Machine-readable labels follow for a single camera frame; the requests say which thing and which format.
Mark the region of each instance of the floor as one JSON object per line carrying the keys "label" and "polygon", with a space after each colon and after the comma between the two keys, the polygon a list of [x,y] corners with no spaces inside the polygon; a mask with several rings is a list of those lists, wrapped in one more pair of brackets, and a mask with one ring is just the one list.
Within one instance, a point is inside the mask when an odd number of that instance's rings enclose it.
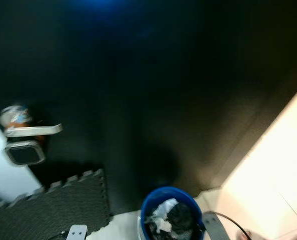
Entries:
{"label": "floor", "polygon": [[[225,214],[267,240],[297,237],[297,94],[258,140],[221,189],[201,192],[203,212]],[[114,217],[87,240],[138,239],[139,212]],[[221,219],[230,239],[238,228]]]}

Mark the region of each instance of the door handle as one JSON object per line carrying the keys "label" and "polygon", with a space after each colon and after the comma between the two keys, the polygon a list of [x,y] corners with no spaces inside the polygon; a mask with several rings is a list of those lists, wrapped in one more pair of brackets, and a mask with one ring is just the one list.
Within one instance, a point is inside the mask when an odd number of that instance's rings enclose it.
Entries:
{"label": "door handle", "polygon": [[4,135],[8,138],[54,135],[61,132],[62,130],[62,124],[58,124],[55,126],[11,126],[4,131]]}

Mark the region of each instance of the blue bucket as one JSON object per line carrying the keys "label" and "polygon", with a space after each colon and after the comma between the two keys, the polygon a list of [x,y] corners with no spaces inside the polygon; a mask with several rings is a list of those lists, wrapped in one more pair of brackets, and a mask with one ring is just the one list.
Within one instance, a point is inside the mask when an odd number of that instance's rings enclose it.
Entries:
{"label": "blue bucket", "polygon": [[[202,211],[199,208],[197,202],[188,193],[172,186],[160,187],[146,196],[141,207],[140,227],[145,240],[150,240],[150,237],[145,229],[145,216],[148,212],[151,212],[152,209],[156,209],[161,203],[168,199],[176,199],[179,203],[186,204],[191,209],[196,223],[200,226],[201,229],[204,228],[204,225],[202,223]],[[199,239],[203,239],[203,236],[204,233],[201,232],[201,236]]]}

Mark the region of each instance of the metal bracket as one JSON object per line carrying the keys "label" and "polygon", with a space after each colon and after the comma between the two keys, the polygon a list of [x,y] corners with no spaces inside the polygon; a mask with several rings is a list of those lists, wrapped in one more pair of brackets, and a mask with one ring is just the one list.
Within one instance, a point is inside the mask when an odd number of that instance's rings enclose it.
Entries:
{"label": "metal bracket", "polygon": [[66,240],[85,240],[88,233],[86,225],[72,225],[68,232]]}
{"label": "metal bracket", "polygon": [[203,214],[202,222],[211,240],[230,240],[224,226],[216,214]]}

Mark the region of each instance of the foam floor mat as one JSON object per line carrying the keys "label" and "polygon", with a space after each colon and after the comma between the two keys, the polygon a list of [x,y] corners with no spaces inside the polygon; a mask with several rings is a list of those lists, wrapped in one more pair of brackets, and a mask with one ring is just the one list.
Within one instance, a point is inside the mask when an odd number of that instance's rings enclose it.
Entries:
{"label": "foam floor mat", "polygon": [[74,224],[96,232],[110,222],[106,189],[100,169],[20,195],[10,204],[0,202],[0,240],[48,240]]}

